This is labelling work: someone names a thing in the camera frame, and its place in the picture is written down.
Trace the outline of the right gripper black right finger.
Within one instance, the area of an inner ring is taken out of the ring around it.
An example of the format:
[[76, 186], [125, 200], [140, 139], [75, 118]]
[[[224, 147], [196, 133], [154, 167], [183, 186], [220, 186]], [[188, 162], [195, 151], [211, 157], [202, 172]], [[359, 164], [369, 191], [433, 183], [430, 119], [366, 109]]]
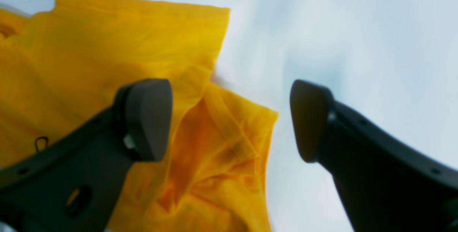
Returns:
[[324, 86], [290, 93], [301, 159], [332, 176], [355, 232], [456, 232], [457, 170], [389, 135]]

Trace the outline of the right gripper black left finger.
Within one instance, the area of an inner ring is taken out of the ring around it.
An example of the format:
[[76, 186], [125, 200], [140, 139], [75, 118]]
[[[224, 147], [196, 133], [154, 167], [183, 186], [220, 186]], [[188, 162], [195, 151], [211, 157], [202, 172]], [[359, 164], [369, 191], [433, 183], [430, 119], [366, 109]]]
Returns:
[[131, 166], [164, 158], [172, 113], [168, 79], [122, 86], [112, 106], [1, 171], [1, 224], [17, 232], [103, 232]]

